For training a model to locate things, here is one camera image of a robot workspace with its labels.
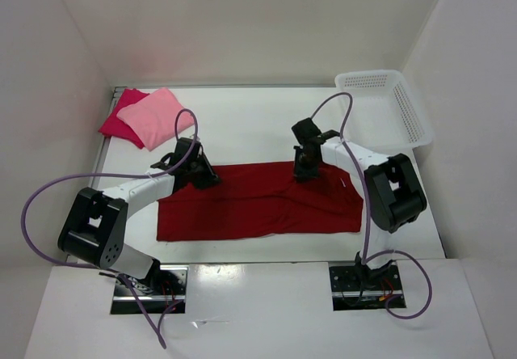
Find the dark red t shirt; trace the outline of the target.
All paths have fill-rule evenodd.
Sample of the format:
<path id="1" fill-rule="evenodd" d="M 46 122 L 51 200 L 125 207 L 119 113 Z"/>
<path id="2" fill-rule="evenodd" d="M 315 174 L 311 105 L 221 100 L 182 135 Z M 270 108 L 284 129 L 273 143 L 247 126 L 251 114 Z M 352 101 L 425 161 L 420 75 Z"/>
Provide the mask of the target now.
<path id="1" fill-rule="evenodd" d="M 217 166 L 219 184 L 187 185 L 158 202 L 159 242 L 219 241 L 273 234 L 358 233 L 363 199 L 350 175 L 322 164 L 297 182 L 290 162 Z"/>

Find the light pink t shirt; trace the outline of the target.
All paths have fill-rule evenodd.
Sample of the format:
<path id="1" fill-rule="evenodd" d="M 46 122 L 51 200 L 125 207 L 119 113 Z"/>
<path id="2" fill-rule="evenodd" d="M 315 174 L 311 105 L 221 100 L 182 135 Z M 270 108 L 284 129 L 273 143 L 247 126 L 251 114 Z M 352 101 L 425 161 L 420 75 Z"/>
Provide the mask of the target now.
<path id="1" fill-rule="evenodd" d="M 177 120 L 181 110 L 183 105 L 168 88 L 163 87 L 122 108 L 116 116 L 151 151 L 195 124 L 189 112 L 183 112 Z"/>

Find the magenta t shirt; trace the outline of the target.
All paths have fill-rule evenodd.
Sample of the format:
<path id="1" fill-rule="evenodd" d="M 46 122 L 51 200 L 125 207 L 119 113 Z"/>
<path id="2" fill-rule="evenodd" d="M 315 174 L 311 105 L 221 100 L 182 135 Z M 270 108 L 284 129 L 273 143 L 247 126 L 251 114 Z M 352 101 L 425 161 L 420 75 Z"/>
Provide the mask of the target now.
<path id="1" fill-rule="evenodd" d="M 127 106 L 134 105 L 144 99 L 146 93 L 140 92 L 137 89 L 125 89 L 119 98 L 116 106 L 113 108 L 110 115 L 99 128 L 99 132 L 104 137 L 117 137 L 125 141 L 130 141 L 138 149 L 142 149 L 144 144 L 141 139 L 134 133 L 134 131 L 117 117 L 117 113 Z"/>

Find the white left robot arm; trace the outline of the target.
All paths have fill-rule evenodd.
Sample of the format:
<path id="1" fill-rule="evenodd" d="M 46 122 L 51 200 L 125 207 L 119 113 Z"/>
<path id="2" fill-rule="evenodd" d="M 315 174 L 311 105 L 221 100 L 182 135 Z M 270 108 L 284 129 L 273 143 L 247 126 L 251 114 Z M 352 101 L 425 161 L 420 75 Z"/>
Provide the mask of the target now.
<path id="1" fill-rule="evenodd" d="M 175 150 L 153 164 L 149 174 L 103 191 L 84 188 L 76 195 L 59 235 L 65 253 L 102 270 L 122 273 L 143 294 L 155 294 L 171 279 L 161 262 L 124 243 L 128 219 L 148 205 L 191 185 L 210 188 L 220 178 L 203 147 L 181 139 Z"/>

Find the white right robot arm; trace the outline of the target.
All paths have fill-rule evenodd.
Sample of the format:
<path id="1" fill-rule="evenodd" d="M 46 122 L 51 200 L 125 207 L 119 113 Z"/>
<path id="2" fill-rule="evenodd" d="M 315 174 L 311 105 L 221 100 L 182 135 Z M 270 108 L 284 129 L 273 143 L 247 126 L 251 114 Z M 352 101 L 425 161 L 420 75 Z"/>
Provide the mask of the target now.
<path id="1" fill-rule="evenodd" d="M 341 140 L 333 133 L 300 138 L 294 146 L 294 176 L 305 182 L 316 179 L 320 168 L 330 165 L 359 177 L 364 197 L 364 240 L 355 257 L 356 283 L 371 289 L 391 263 L 392 234 L 415 222 L 427 209 L 427 199 L 410 158 L 382 154 Z"/>

